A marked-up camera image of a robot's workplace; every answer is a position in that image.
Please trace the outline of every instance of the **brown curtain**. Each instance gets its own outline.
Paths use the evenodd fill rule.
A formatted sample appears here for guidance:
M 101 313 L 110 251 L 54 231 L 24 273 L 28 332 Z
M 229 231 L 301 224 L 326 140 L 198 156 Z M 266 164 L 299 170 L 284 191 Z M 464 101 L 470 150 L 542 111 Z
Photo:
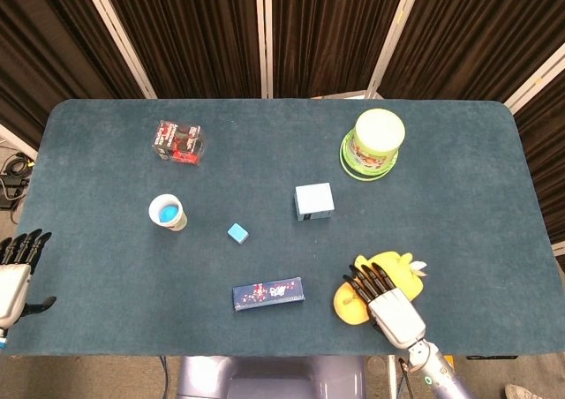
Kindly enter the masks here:
M 400 0 L 273 0 L 275 97 L 365 90 Z
M 564 0 L 416 0 L 386 98 L 508 99 L 565 41 Z
M 111 0 L 160 98 L 260 97 L 256 0 Z
M 515 115 L 552 243 L 565 241 L 565 72 Z
M 69 98 L 141 97 L 91 0 L 0 0 L 0 122 L 38 147 Z

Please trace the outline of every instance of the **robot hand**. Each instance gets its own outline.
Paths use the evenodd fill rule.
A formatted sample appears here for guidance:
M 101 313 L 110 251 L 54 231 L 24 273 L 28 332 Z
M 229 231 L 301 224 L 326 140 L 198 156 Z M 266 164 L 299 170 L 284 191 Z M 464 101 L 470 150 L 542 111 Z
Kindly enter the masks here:
M 8 329 L 21 317 L 47 311 L 57 300 L 48 297 L 40 305 L 26 303 L 27 290 L 51 233 L 41 230 L 0 242 L 0 350 L 5 348 Z
M 366 302 L 369 315 L 388 341 L 398 349 L 408 350 L 408 369 L 422 371 L 424 381 L 439 399 L 474 398 L 437 346 L 424 338 L 425 322 L 387 273 L 375 263 L 361 268 L 363 271 L 350 265 L 354 278 L 344 275 L 343 279 Z

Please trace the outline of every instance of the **blue liquid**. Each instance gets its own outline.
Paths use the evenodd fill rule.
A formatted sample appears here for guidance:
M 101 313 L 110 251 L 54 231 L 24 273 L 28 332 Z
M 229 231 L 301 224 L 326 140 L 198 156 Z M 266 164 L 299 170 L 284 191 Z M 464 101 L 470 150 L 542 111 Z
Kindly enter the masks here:
M 178 207 L 175 207 L 174 205 L 164 207 L 159 213 L 159 221 L 169 222 L 177 216 L 177 213 L 178 213 Z

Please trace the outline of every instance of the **shoe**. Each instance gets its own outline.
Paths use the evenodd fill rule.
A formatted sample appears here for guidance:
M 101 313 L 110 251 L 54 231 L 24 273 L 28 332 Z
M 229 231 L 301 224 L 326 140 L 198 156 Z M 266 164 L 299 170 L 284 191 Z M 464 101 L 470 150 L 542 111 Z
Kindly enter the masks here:
M 504 388 L 506 399 L 544 399 L 541 396 L 534 395 L 527 388 L 521 388 L 516 384 L 507 384 Z

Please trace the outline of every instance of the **blue cube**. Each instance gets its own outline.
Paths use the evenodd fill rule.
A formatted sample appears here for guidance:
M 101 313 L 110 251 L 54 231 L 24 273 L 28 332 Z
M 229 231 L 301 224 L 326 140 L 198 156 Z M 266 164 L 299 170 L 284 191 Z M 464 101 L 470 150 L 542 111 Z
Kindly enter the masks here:
M 240 245 L 249 236 L 249 233 L 247 231 L 245 231 L 245 229 L 237 223 L 235 223 L 231 226 L 231 228 L 228 230 L 228 234 L 230 235 L 231 238 L 233 238 Z

